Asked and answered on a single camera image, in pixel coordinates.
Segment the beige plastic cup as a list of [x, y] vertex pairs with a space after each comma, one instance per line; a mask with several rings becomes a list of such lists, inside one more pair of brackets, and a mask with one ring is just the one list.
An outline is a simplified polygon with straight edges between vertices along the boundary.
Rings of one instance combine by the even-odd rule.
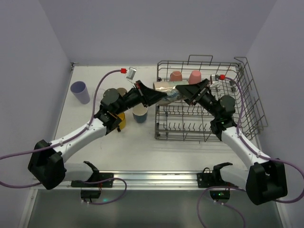
[[120, 96], [124, 96], [124, 95], [128, 92], [128, 91], [127, 91], [125, 88], [123, 88], [123, 87], [117, 88], [116, 90], [117, 90], [117, 92], [119, 93]]

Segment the pink plastic cup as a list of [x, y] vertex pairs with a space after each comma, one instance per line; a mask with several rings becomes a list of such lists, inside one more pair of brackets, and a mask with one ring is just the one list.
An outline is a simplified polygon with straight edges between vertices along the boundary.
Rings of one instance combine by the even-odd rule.
[[188, 83], [189, 85], [192, 85], [199, 82], [201, 82], [201, 72], [198, 70], [193, 70], [189, 76]]

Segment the blue mug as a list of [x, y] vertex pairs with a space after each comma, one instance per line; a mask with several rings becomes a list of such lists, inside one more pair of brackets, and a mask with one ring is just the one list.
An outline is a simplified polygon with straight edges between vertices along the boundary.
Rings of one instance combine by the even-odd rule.
[[133, 108], [133, 118], [139, 124], [142, 124], [146, 121], [147, 114], [148, 108], [143, 106], [142, 104], [138, 104]]

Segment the cream seahorse mug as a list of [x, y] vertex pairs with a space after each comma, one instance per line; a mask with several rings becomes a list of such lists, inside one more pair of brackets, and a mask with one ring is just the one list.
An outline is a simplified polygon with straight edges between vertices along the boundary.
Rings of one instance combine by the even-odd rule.
[[166, 94], [164, 98], [158, 101], [156, 104], [160, 106], [169, 105], [173, 102], [185, 100], [186, 97], [180, 93], [176, 86], [188, 85], [188, 81], [160, 81], [153, 82], [153, 89]]

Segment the orange floral mug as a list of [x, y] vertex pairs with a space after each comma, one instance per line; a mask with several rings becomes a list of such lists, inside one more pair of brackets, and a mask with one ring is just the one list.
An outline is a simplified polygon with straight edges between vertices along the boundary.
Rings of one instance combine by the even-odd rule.
[[176, 81], [182, 81], [182, 73], [180, 71], [173, 71], [170, 74], [170, 81], [171, 82], [176, 82]]

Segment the yellow mug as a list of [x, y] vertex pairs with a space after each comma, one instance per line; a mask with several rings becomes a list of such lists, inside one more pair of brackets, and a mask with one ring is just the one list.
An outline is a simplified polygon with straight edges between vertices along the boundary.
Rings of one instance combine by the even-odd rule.
[[117, 131], [121, 132], [126, 127], [126, 118], [125, 118], [125, 113], [120, 113], [118, 114], [118, 117], [120, 118], [121, 122], [119, 123], [117, 127]]

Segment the clear textured glass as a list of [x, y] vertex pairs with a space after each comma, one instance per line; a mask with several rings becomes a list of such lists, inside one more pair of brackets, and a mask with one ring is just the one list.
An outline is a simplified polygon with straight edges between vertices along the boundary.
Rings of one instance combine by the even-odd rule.
[[105, 89], [100, 88], [100, 89], [98, 89], [98, 91], [97, 91], [97, 96], [103, 97], [104, 93], [105, 93]]

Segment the lavender plastic cup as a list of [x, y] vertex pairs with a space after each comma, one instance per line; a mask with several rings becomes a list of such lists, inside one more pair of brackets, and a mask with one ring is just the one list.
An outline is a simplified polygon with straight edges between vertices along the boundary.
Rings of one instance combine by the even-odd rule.
[[70, 86], [70, 91], [76, 99], [83, 105], [90, 102], [90, 96], [83, 81], [76, 81]]

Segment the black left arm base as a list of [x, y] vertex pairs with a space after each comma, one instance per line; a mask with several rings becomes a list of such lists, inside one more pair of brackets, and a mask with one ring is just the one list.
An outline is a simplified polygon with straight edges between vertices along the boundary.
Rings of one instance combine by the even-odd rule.
[[80, 198], [86, 203], [93, 203], [101, 196], [102, 187], [112, 188], [114, 174], [112, 172], [100, 172], [92, 163], [84, 161], [85, 164], [93, 172], [88, 180], [71, 181], [72, 188], [95, 188], [95, 190], [81, 190]]

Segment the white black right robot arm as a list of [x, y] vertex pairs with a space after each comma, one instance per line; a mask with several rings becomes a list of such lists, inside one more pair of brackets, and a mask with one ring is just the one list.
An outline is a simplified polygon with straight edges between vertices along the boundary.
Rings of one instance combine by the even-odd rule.
[[186, 103], [200, 104], [214, 117], [210, 123], [212, 133], [229, 146], [247, 168], [242, 171], [229, 164], [219, 170], [218, 176], [245, 190], [256, 205], [286, 196], [288, 191], [284, 164], [271, 159], [243, 135], [240, 123], [235, 122], [233, 117], [235, 99], [229, 95], [216, 99], [211, 94], [208, 82], [205, 79], [197, 84], [178, 85], [176, 89], [186, 97]]

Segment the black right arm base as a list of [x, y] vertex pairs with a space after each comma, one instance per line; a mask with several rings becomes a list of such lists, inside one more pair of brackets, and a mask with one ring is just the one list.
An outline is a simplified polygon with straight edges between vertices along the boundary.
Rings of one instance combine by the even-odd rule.
[[[233, 165], [230, 162], [217, 164], [211, 170], [209, 167], [204, 168], [203, 171], [197, 173], [197, 184], [199, 188], [208, 188], [214, 186], [233, 186], [230, 182], [226, 182], [222, 179], [220, 170], [226, 166]], [[226, 203], [230, 199], [230, 190], [225, 188], [224, 190], [209, 190], [211, 198], [217, 202]]]

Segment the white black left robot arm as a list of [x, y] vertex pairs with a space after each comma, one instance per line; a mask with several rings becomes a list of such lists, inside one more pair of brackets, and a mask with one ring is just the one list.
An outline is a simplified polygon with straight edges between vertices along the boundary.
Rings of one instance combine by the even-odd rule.
[[82, 127], [52, 142], [44, 140], [35, 145], [28, 170], [47, 189], [51, 190], [63, 181], [77, 181], [85, 184], [100, 181], [99, 170], [90, 162], [65, 165], [65, 162], [92, 141], [102, 138], [115, 130], [122, 121], [119, 114], [138, 104], [151, 106], [166, 93], [146, 87], [141, 81], [135, 83], [125, 95], [121, 96], [115, 88], [105, 91], [100, 109]]

